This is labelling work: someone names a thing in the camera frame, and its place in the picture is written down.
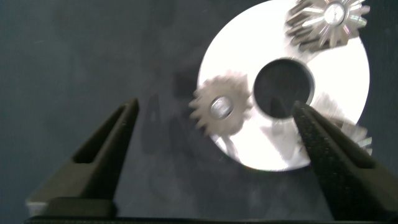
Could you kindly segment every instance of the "white disc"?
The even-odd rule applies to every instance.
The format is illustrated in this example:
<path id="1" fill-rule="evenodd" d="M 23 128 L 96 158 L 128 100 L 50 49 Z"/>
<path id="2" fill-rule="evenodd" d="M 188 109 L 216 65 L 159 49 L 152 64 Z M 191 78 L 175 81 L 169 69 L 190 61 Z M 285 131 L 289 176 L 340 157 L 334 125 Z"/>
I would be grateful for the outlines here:
<path id="1" fill-rule="evenodd" d="M 227 155 L 254 169 L 283 171 L 310 163 L 293 118 L 270 117 L 256 103 L 254 82 L 268 63 L 291 59 L 306 67 L 313 80 L 307 104 L 329 118 L 357 123 L 368 97 L 369 65 L 361 39 L 332 50 L 303 53 L 285 35 L 287 12 L 294 6 L 295 0 L 267 1 L 235 17 L 214 38 L 199 71 L 198 86 L 228 70 L 248 75 L 249 101 L 254 105 L 249 118 L 230 138 L 211 138 Z"/>

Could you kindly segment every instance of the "gear center hole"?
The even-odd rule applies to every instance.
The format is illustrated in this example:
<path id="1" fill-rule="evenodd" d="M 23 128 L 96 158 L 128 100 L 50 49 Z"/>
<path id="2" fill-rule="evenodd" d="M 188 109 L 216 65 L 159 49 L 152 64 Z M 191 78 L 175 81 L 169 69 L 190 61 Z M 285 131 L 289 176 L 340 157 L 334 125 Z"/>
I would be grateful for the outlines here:
<path id="1" fill-rule="evenodd" d="M 295 101 L 312 100 L 311 73 L 299 62 L 275 60 L 264 66 L 254 82 L 257 105 L 267 115 L 285 119 L 292 116 Z"/>

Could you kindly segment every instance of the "metal gear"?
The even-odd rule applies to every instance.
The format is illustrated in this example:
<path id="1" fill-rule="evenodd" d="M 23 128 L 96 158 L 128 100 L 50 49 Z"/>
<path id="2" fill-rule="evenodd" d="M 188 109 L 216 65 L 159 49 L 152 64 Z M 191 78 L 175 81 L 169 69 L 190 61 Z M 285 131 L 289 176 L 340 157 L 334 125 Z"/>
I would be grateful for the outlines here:
<path id="1" fill-rule="evenodd" d="M 348 44 L 359 37 L 358 29 L 366 26 L 363 14 L 370 11 L 362 6 L 365 0 L 298 0 L 289 11 L 286 24 L 292 26 L 288 36 L 293 45 L 312 52 Z"/>
<path id="2" fill-rule="evenodd" d="M 230 136 L 242 128 L 244 113 L 251 108 L 246 79 L 245 75 L 229 72 L 195 90 L 195 99 L 189 104 L 195 111 L 190 118 L 198 119 L 197 128 L 205 127 L 205 135 Z"/>
<path id="3" fill-rule="evenodd" d="M 339 127 L 342 133 L 358 144 L 369 155 L 372 155 L 372 137 L 368 136 L 368 130 L 366 128 L 337 119 L 331 119 L 330 121 Z"/>

